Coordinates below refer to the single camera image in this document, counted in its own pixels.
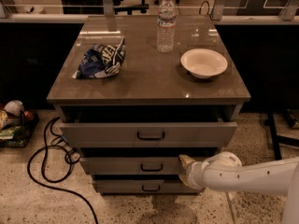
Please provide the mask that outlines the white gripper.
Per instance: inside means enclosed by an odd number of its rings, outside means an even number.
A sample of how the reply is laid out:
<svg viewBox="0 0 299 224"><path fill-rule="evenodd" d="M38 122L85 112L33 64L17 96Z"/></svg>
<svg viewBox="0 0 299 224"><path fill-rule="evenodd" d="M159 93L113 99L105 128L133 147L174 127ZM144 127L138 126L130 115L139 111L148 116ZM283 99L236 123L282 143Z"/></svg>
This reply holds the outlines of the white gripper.
<svg viewBox="0 0 299 224"><path fill-rule="evenodd" d="M196 161L188 155L178 156L186 175L178 175L181 182L192 189L203 189L206 185L203 180L204 166L201 161Z"/></svg>

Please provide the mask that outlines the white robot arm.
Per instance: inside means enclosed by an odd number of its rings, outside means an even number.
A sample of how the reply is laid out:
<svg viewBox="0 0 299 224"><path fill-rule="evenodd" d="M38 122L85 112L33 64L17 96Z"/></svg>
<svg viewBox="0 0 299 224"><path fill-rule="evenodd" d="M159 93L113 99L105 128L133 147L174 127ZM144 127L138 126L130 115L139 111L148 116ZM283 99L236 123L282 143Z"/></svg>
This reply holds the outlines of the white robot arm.
<svg viewBox="0 0 299 224"><path fill-rule="evenodd" d="M299 158L243 166L231 152L204 161L179 155L185 173L180 180L189 188L250 191L286 196L281 224L299 224Z"/></svg>

